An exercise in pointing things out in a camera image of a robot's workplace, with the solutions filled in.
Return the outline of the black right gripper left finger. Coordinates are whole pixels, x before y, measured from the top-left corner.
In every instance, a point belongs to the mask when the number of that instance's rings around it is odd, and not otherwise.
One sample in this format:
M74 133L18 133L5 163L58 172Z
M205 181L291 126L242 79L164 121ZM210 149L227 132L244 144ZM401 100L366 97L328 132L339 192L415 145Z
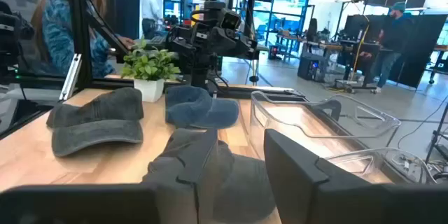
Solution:
M210 224L218 178L218 133L216 129L195 132L188 146L178 155L183 170L176 180L192 187L193 224Z

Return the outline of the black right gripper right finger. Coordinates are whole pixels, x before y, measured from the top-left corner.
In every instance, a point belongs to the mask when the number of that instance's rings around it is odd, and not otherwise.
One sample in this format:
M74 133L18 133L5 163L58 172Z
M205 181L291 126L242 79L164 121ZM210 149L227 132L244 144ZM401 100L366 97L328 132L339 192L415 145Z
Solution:
M265 164L282 224L350 224L349 173L275 129L264 133Z

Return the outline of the grey baseball cap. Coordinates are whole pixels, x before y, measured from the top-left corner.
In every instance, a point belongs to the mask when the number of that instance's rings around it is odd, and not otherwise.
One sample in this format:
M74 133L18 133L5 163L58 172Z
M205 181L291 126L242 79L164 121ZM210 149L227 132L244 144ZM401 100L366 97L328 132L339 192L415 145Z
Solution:
M193 224L193 188L176 178L184 168L178 155L195 132L200 131L176 129L142 178L155 189L162 224ZM218 178L210 224L254 224L265 220L276 206L265 162L234 154L220 140L217 150Z

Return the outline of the dark charcoal baseball cap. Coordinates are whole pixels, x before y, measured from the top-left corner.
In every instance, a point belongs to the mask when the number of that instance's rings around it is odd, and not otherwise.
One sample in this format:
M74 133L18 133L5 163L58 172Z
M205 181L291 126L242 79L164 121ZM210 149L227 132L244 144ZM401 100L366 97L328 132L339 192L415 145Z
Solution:
M83 106L60 104L46 122L52 130L52 152L61 158L97 144L140 144L143 117L142 93L133 87L101 94Z

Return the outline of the blue denim baseball cap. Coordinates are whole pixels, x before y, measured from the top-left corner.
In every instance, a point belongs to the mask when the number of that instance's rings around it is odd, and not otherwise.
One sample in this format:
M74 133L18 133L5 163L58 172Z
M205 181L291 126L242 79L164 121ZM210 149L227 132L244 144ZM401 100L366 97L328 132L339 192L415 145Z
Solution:
M236 101L213 98L200 87L169 87L164 98L166 123L175 127L225 129L233 126L239 117Z

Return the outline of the small clear plastic bin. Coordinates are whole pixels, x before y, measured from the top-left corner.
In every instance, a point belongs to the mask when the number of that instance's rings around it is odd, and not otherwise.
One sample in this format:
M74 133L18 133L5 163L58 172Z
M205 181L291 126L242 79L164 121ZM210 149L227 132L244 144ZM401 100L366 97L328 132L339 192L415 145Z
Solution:
M326 160L370 183L436 184L420 157L397 148L358 150Z

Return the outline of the green plant in white pot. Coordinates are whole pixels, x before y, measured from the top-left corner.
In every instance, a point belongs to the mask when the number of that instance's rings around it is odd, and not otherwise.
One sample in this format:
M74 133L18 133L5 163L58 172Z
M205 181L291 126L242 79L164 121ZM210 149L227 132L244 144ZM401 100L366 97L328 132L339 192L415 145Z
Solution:
M165 81L174 80L181 70L172 62L174 52L156 47L147 50L147 44L141 40L123 57L121 78L134 81L134 88L141 92L144 102L156 102L162 96Z

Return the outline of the standing person in distance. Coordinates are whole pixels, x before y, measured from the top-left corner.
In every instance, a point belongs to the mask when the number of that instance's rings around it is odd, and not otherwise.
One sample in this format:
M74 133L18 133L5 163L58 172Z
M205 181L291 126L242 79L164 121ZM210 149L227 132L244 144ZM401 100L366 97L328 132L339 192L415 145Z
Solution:
M142 31L145 39L152 39L158 30L158 25L163 20L158 0L143 0L142 6Z

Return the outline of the large clear plastic bin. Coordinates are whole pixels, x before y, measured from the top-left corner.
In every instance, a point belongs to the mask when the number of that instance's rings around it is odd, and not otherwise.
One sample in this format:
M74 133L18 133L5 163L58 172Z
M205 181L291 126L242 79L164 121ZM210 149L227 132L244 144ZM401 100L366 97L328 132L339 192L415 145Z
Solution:
M298 94L251 94L251 145L265 158L264 132L276 130L322 158L390 144L399 119L352 97L307 101Z

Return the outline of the dark room partition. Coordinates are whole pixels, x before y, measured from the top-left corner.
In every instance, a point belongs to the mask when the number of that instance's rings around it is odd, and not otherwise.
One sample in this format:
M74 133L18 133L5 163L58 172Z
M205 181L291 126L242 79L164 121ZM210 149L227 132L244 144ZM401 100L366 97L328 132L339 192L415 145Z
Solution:
M108 0L108 23L114 32L139 38L139 4L140 0Z

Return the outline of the black computer tower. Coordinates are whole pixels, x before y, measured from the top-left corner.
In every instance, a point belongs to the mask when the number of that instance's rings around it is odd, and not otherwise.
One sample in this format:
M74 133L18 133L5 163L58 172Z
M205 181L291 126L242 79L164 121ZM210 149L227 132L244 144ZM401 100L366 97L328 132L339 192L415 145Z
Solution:
M303 52L300 56L297 76L307 81L324 83L327 66L328 60L324 56Z

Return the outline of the background work table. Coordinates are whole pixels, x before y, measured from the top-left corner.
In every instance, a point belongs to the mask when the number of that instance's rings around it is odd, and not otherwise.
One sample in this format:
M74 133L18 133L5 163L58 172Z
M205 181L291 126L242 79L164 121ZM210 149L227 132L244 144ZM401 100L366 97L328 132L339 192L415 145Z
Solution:
M334 43L321 43L321 42L312 42L307 41L305 38L301 38L299 36L290 36L277 34L276 35L276 43L275 46L279 48L278 53L283 55L283 60L289 59L299 59L300 54L298 50L296 50L296 55L294 54L293 44L297 43L297 49L300 49L301 44L305 44L306 46L316 47L323 50L323 54L325 57L328 57L330 52L351 52L353 50L353 46L349 45L340 45Z

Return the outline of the seated person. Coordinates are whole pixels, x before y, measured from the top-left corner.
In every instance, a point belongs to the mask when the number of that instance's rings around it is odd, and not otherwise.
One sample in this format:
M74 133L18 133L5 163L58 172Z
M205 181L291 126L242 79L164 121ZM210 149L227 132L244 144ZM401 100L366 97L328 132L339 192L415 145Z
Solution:
M49 66L49 73L65 76L75 54L71 9L68 0L39 0L31 18L34 44L40 61ZM111 46L97 31L89 29L92 75L102 78L115 69L108 62Z

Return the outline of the black floor stand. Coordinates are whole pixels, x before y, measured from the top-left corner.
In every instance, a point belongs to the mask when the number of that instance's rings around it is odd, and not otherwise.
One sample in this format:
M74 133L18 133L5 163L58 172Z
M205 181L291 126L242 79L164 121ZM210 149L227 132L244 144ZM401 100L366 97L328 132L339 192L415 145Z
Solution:
M440 123L436 130L433 131L432 137L430 140L430 145L428 149L428 153L425 159L425 163L428 164L430 161L431 154L434 150L437 150L441 156L448 161L448 149L442 150L441 147L438 144L439 138L443 138L445 140L448 140L448 135L445 134L445 131L442 129L442 127L446 125L448 126L448 104L445 106L444 111L442 113L442 117L440 119Z

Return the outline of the person beside black partition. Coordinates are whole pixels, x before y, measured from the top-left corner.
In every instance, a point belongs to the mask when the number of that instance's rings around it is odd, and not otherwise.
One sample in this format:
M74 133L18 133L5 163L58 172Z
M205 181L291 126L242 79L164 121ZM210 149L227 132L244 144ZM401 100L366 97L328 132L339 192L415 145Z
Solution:
M393 65L405 50L413 26L411 15L405 13L405 9L406 3L404 1L395 3L389 13L390 19L380 30L379 44L382 50L375 57L367 79L368 82L372 82L374 77L379 77L376 88L371 90L373 94L382 91L383 86L389 79Z

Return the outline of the wide black room partition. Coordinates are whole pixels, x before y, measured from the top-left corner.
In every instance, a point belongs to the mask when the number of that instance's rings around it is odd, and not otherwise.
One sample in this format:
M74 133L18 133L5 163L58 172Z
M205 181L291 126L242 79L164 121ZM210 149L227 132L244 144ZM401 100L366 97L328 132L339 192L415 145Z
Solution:
M436 47L440 32L448 20L448 15L410 15L410 31L403 53L393 65L389 79L399 84L417 88L426 70L426 64ZM344 31L351 38L358 37L359 31L367 30L365 41L378 39L380 29L391 25L392 18L387 15L350 15Z

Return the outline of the black equipment block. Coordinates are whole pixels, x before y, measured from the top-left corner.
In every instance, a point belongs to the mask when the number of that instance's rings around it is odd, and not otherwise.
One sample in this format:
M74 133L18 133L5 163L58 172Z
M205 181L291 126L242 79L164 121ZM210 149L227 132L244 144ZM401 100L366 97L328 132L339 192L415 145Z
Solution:
M34 28L19 12L13 12L10 6L0 1L0 76L12 75L20 65L28 70L29 64L21 40L32 40Z

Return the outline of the black table edge rail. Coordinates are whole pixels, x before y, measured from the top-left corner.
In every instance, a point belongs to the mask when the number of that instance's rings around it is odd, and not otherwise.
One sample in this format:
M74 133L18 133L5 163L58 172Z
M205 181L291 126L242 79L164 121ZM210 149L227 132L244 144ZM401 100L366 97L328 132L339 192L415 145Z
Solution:
M12 75L0 77L0 84L19 84L32 88L56 88L61 90L64 86L65 77L60 76L34 76L34 75ZM92 79L82 84L80 80L74 81L74 93L81 90L92 88L102 90L116 90L118 88L133 87L134 81L130 79L112 78L112 79ZM211 94L217 95L220 98L231 99L250 99L251 93L255 91L264 92L269 98L275 101L294 101L306 102L307 99L304 94L287 88L281 87L259 87L250 85L230 85L227 87L220 84L220 87L212 84L209 88Z

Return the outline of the black diagonal frame brace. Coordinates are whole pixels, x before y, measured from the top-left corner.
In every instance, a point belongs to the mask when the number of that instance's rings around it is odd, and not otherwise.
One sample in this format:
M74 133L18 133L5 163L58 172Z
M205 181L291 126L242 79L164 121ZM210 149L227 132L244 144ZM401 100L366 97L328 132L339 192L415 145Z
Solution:
M109 27L109 25L104 21L101 17L97 9L91 0L86 0L87 11L86 17L89 25L96 32L98 32L111 46L112 49L115 50L115 53L119 56L125 56L130 51L127 49L125 44L118 38L118 36L113 32L113 30Z

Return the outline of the black upright frame post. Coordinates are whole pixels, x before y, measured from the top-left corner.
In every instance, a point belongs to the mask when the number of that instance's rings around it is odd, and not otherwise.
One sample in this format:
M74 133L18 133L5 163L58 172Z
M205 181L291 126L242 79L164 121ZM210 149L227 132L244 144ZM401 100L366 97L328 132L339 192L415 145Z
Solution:
M80 54L80 72L76 85L87 88L92 82L90 35L87 19L87 0L69 0L74 52Z

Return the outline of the silver aluminium bracket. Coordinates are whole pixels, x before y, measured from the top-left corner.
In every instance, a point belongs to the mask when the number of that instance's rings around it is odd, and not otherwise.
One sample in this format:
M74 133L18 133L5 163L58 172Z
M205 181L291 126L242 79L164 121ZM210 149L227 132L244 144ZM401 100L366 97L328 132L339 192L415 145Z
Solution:
M81 63L82 63L82 59L81 59L81 54L75 54L73 56L73 59L71 61L71 65L69 67L69 71L67 73L67 76L65 78L60 96L59 96L59 100L60 101L66 101L67 99L69 99L73 92L74 92L74 88L76 86L76 82L78 80L78 75L79 75L79 71L81 68Z

